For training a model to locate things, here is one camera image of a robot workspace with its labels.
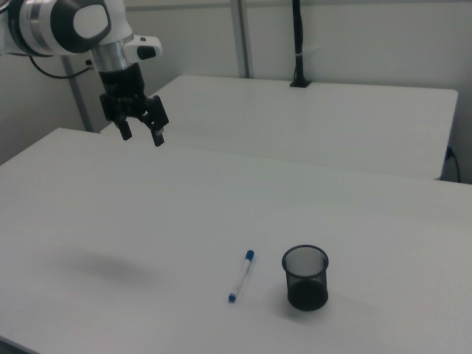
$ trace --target white table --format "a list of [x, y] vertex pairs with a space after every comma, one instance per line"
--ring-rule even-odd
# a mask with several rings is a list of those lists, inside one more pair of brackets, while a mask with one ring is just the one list
[[[157, 94], [173, 144], [424, 179], [441, 176], [457, 102], [442, 89], [195, 76]], [[114, 125], [103, 133], [119, 136]]]
[[[471, 210], [468, 185], [58, 130], [0, 167], [0, 336], [41, 354], [468, 353]], [[312, 313], [281, 266], [302, 243], [330, 257]]]

